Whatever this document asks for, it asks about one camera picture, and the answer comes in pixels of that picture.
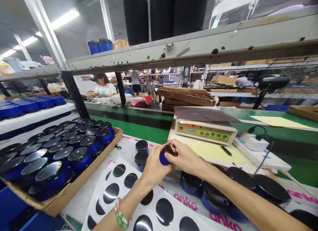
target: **black product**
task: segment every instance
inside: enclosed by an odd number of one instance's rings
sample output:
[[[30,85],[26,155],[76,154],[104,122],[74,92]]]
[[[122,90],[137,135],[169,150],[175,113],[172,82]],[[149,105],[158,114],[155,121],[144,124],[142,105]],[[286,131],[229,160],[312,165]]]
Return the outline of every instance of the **black product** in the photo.
[[[173,37],[174,10],[175,0],[150,0],[152,41]]]
[[[173,36],[203,30],[208,0],[175,0],[175,2]]]
[[[149,42],[147,0],[123,0],[123,2],[129,45]]]

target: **shelf post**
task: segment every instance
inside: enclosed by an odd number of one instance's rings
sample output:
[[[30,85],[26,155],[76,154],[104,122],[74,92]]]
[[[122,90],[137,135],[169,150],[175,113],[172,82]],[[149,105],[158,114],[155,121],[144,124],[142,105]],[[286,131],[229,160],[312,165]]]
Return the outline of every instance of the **shelf post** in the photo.
[[[75,83],[72,72],[71,71],[62,71],[62,78],[64,80],[64,83],[66,85],[68,92],[72,96],[72,99],[74,101],[74,104],[76,106],[76,109],[77,109],[80,117],[90,119],[87,108],[86,108],[85,103],[82,99],[82,95],[80,94],[79,89],[77,88],[77,85]]]

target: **brown cardboard box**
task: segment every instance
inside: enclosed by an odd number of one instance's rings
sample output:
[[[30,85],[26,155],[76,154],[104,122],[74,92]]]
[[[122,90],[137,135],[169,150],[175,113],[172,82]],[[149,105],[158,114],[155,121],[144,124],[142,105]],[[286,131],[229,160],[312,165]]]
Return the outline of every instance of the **brown cardboard box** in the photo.
[[[102,161],[109,155],[112,149],[116,146],[123,136],[123,131],[120,128],[114,127],[115,139],[104,149],[104,151],[83,171],[83,173],[73,182],[68,183],[64,189],[53,196],[52,198],[39,202],[29,196],[25,191],[21,190],[17,185],[9,181],[4,181],[6,185],[23,201],[35,209],[41,210],[46,214],[55,217],[67,205],[72,197],[79,191],[82,185],[89,179],[93,172],[98,168]]]

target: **worker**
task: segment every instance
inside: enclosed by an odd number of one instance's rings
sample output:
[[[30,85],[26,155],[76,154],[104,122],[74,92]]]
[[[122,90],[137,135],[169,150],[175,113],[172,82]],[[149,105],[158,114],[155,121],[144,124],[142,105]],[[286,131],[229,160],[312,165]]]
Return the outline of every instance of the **worker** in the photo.
[[[172,164],[163,166],[159,160],[160,151],[166,145],[171,144],[174,144],[177,148],[178,156],[174,157],[169,153],[165,153],[166,159]],[[132,189],[122,200],[118,199],[116,201],[115,206],[120,208],[121,214],[127,220],[130,220],[142,199],[153,187],[158,185],[168,173],[173,171],[175,166],[180,167],[186,173],[195,175],[209,182],[221,191],[259,230],[311,230],[285,211],[233,181],[218,168],[205,162],[188,145],[176,139],[172,139],[161,146],[153,146],[140,179],[135,182]],[[113,208],[95,226],[93,231],[116,231],[123,230],[123,227],[122,221],[117,220],[115,209]]]
[[[102,97],[111,97],[117,94],[115,86],[109,81],[105,73],[100,73],[97,75],[97,87],[94,92],[89,91],[87,93],[87,99],[90,100],[91,97],[98,96]]]
[[[141,79],[140,79],[140,75],[139,75],[139,71],[137,70],[133,70],[132,71],[132,89],[133,89],[133,94],[135,95],[135,97],[137,97],[139,95],[139,93],[141,92]]]

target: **yellow paper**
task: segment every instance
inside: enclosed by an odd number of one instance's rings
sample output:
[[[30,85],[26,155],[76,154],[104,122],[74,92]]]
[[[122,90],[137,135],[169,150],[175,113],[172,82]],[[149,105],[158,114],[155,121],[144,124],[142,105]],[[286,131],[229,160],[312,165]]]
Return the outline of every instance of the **yellow paper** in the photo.
[[[270,126],[274,127],[294,127],[294,128],[311,128],[300,123],[282,118],[282,117],[266,117],[266,116],[250,116],[254,119],[257,119],[263,123],[267,123]]]
[[[209,143],[209,142],[202,142],[199,140],[190,140],[190,147],[191,149],[197,153],[200,157],[208,157],[213,158],[221,161],[227,162],[236,162],[244,164],[243,158],[239,155],[239,153],[231,148],[226,147],[232,156],[229,156],[218,144]]]

